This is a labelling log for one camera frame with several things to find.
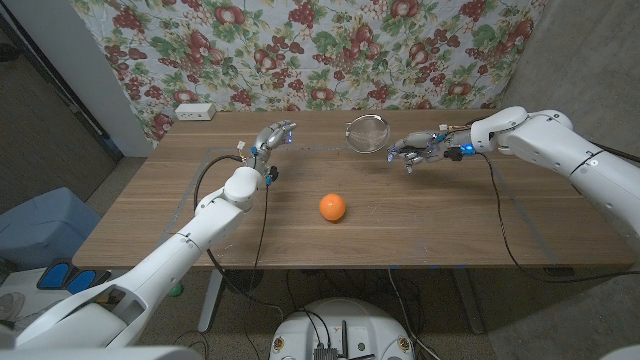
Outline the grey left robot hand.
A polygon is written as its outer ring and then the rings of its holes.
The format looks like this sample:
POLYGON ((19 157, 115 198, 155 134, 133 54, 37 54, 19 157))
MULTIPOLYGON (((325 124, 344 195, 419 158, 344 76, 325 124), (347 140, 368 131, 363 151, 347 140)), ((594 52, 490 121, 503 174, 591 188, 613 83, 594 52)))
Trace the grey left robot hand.
POLYGON ((270 186, 278 177, 278 171, 270 166, 268 161, 271 152, 282 144, 292 142, 292 132, 297 124, 288 120, 276 122, 259 132, 254 145, 251 147, 247 165, 258 171, 270 186))

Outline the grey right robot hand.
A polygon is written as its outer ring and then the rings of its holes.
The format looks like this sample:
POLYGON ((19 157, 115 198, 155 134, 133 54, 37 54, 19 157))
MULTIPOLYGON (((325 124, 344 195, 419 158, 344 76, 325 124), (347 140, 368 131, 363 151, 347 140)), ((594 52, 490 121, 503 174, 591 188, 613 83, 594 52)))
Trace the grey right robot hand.
POLYGON ((461 161, 462 148, 459 145, 450 146, 446 143, 445 133, 426 131, 414 132, 396 141, 387 149, 387 161, 401 161, 407 172, 421 163, 433 163, 449 159, 461 161))

